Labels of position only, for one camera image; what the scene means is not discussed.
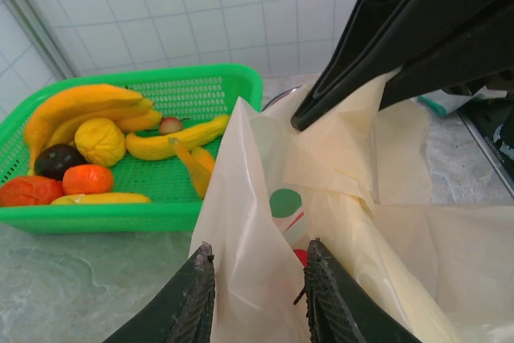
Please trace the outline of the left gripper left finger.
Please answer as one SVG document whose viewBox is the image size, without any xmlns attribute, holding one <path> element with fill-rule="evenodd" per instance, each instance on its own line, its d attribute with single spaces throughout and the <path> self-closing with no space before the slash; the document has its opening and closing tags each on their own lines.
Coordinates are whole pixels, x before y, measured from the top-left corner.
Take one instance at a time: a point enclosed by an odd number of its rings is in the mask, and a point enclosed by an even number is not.
<svg viewBox="0 0 514 343">
<path fill-rule="evenodd" d="M 162 290 L 106 342 L 208 342 L 214 299 L 214 254 L 210 244 L 202 243 Z"/>
</svg>

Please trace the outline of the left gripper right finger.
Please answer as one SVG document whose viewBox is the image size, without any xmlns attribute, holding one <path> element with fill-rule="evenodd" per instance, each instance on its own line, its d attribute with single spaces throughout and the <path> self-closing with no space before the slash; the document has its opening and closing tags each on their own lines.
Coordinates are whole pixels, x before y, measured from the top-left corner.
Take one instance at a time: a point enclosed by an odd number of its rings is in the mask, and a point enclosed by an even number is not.
<svg viewBox="0 0 514 343">
<path fill-rule="evenodd" d="M 312 342 L 417 342 L 413 333 L 385 312 L 319 240 L 297 255 Z"/>
</svg>

